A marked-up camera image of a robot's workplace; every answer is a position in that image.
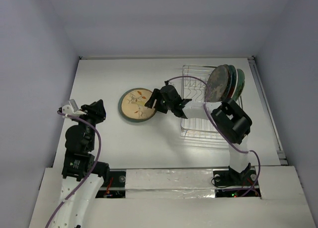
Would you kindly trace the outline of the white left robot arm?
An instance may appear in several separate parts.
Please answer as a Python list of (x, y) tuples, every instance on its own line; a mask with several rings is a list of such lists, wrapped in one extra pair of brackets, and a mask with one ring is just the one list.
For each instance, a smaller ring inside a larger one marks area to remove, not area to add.
[(99, 162), (99, 155), (91, 153), (95, 141), (101, 141), (96, 125), (106, 119), (106, 111), (101, 99), (81, 107), (70, 99), (57, 113), (77, 124), (65, 133), (66, 152), (59, 204), (45, 226), (82, 228), (100, 187), (110, 180), (109, 165)]

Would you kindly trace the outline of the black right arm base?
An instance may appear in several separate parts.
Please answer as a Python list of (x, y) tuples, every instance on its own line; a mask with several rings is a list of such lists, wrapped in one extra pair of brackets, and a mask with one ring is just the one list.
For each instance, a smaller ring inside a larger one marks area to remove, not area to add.
[(251, 165), (249, 163), (241, 173), (236, 172), (230, 167), (227, 169), (214, 170), (211, 183), (217, 188), (232, 186), (243, 187), (252, 185), (253, 178), (256, 178), (256, 171), (255, 169), (251, 169)]

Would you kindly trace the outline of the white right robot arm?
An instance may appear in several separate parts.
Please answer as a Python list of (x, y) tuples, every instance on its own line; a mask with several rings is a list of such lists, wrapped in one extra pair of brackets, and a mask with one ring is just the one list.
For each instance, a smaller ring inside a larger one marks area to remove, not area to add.
[(252, 120), (234, 100), (226, 99), (221, 104), (193, 101), (181, 98), (174, 86), (166, 85), (155, 89), (145, 106), (165, 114), (171, 111), (178, 118), (209, 120), (229, 144), (230, 181), (241, 184), (246, 180), (250, 169), (247, 136)]

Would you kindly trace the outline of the grey reindeer pattern plate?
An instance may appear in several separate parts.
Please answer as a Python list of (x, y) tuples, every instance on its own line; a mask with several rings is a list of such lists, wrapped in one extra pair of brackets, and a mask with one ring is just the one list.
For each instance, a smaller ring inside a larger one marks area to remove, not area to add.
[(216, 67), (210, 74), (205, 92), (206, 102), (220, 102), (229, 91), (231, 73), (228, 65)]

